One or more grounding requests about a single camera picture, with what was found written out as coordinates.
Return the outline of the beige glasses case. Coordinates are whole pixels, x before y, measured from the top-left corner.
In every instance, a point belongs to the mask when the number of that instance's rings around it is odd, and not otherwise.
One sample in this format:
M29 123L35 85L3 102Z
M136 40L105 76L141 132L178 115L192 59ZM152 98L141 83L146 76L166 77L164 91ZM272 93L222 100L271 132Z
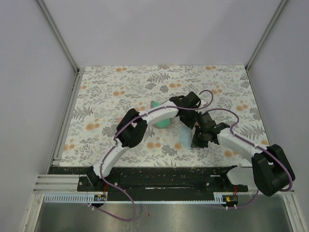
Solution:
M158 107L160 105L161 104L156 102L156 101L151 101L150 107L155 108L155 107ZM168 119L165 119L165 120L162 120L162 121L159 121L159 122L153 124L153 126L157 129L165 129L165 128L169 127L171 124L172 124L172 119L168 118Z

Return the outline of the aluminium frame post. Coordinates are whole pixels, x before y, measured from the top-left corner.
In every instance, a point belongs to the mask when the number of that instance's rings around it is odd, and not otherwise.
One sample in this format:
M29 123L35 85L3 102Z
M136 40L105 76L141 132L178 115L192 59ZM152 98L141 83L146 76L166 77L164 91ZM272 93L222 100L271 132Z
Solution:
M76 61L74 60L71 52L69 51L68 46L66 45L59 29L58 26L56 25L45 1L43 0L35 0L37 3L43 17L45 18L51 32L53 33L56 41L58 42L58 45L60 46L61 50L63 51L64 55L66 56L71 68L73 69L74 73L78 73L80 68L77 65Z
M270 36L273 28L275 27L277 21L279 20L281 14L285 10L289 2L290 2L289 0L281 0L279 2L278 6L275 9L275 12L273 13L271 19L269 20L264 32L262 33L262 36L260 37L255 49L253 50L253 53L251 54L247 64L245 65L246 72L248 72L253 66L255 60L257 59L259 53L261 52L264 44L267 42L268 37Z

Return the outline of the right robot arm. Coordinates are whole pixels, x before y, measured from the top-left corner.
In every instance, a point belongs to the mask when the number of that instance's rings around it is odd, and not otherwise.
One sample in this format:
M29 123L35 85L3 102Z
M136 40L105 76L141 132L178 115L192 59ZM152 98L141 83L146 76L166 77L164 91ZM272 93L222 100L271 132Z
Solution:
M243 156L252 165L255 186L266 196L288 192L295 174L279 145L263 146L234 132L227 124L195 126L192 146L206 148L209 143L222 145Z

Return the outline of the left aluminium frame post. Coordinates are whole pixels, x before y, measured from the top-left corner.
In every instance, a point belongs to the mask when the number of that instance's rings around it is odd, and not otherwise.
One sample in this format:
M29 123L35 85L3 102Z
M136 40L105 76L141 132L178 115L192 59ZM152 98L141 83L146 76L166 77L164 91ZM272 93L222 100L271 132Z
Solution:
M74 73L78 73L80 68L77 65L76 61L74 60L71 52L69 51L68 46L66 45L59 29L58 26L56 25L45 1L43 0L35 0L37 3L43 17L45 18L51 32L53 33L56 41L58 42L58 45L60 46L61 50L63 51L64 55L66 56L71 68L73 69Z

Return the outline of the aluminium front rail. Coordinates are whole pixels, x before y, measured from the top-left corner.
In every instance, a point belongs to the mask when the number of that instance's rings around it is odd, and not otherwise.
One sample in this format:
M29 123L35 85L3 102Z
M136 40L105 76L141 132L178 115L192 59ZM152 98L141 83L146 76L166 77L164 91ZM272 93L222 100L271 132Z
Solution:
M205 192L194 189L168 188L168 189L136 189L119 191L112 187L103 191L78 191L79 178L84 175L40 175L34 187L34 193L66 193L66 194L107 194L105 203L142 203L142 204L226 204L232 197L241 195L253 196L255 189L249 188L247 192Z

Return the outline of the right aluminium frame post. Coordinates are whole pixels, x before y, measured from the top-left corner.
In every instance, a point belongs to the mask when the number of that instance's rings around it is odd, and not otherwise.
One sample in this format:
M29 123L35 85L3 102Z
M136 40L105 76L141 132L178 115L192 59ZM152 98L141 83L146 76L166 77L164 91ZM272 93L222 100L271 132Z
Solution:
M290 2L289 0L281 0L279 2L278 6L275 9L275 12L273 13L271 19L269 20L264 32L262 33L262 36L260 37L255 49L253 50L253 53L251 54L247 64L245 65L246 72L248 72L253 66L255 60L257 59L259 53L261 52L264 44L267 42L268 37L270 36L273 28L275 27L277 21L279 20L281 14L285 10L289 2Z

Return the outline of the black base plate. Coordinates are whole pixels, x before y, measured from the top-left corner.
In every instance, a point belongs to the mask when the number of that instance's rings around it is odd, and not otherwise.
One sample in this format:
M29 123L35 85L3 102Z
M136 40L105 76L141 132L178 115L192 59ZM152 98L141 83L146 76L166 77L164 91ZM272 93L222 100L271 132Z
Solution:
M228 180L230 167L114 167L105 183L91 168L78 181L78 191L111 190L111 184L128 190L194 189L205 192L247 192L246 185L234 185Z

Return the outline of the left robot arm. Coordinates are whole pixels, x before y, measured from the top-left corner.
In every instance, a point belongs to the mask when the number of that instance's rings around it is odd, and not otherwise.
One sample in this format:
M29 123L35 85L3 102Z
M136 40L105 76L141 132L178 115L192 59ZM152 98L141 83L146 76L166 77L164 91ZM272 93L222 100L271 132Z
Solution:
M130 109L116 127L114 144L104 153L100 161L87 169L89 187L94 191L103 189L104 177L110 174L112 167L126 151L141 143L148 127L178 117L184 125L193 128L195 119L199 116L200 105L201 99L190 92L186 96L172 97L149 111L138 112L133 108Z

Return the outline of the floral tablecloth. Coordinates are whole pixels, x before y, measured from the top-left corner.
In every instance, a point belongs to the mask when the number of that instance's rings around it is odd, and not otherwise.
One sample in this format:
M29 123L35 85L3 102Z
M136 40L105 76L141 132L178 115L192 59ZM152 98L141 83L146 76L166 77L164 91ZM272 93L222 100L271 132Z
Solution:
M116 126L126 112L150 110L153 101L194 92L217 122L256 143L267 134L243 65L88 66L79 82L71 121L56 163L88 167L101 161L113 144ZM128 150L117 166L249 166L237 152L221 145L189 149L180 142L182 123L149 127L143 141Z

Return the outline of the steel floor panel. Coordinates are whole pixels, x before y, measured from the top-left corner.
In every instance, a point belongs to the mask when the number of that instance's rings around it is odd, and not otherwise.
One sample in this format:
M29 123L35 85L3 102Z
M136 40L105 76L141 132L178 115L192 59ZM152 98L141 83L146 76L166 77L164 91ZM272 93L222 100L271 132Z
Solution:
M225 210L202 204L106 204L103 211L84 204L43 203L37 232L306 232L292 195L260 195L244 208Z

